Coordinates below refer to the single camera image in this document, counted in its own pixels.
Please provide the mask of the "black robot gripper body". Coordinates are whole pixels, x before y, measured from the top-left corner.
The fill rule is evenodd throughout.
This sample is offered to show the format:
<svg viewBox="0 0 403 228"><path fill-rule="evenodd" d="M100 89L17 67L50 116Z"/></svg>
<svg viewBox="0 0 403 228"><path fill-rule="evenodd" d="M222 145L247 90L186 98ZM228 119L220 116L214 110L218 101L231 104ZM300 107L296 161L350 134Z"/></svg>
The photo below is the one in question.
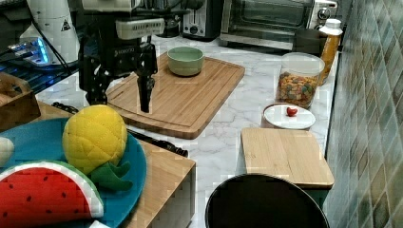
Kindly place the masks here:
<svg viewBox="0 0 403 228"><path fill-rule="evenodd" d="M78 53L79 86L83 89L83 72L85 69L107 70L112 81L127 77L134 72L138 77L153 75L158 72L156 49L140 38L122 40L118 37L115 22L129 21L116 18L114 14L91 14L86 24L85 35L80 41Z"/></svg>

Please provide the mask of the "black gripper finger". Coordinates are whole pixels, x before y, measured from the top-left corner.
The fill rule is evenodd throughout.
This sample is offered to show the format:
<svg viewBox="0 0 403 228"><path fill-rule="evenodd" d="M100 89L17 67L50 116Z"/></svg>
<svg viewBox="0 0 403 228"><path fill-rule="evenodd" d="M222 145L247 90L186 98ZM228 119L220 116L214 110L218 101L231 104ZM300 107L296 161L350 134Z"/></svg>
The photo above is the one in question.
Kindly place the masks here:
<svg viewBox="0 0 403 228"><path fill-rule="evenodd" d="M141 111L148 113L155 80L151 75L139 76L137 79L137 84L139 89Z"/></svg>
<svg viewBox="0 0 403 228"><path fill-rule="evenodd" d="M83 90L90 105L106 105L106 90L112 79L107 70L99 67L96 70L85 69L83 72Z"/></svg>

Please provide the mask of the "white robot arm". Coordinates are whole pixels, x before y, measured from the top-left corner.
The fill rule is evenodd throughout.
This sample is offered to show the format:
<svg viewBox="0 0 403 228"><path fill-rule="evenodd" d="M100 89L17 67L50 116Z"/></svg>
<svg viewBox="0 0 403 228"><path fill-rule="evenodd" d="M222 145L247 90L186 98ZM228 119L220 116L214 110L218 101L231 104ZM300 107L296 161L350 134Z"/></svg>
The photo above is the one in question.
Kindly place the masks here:
<svg viewBox="0 0 403 228"><path fill-rule="evenodd" d="M151 36L164 30L164 19L136 12L142 0L80 0L89 18L82 37L73 26L67 0L25 0L31 26L22 37L37 37L39 66L77 63L79 87L91 105L105 105L111 82L138 76L141 111L148 112L158 72Z"/></svg>

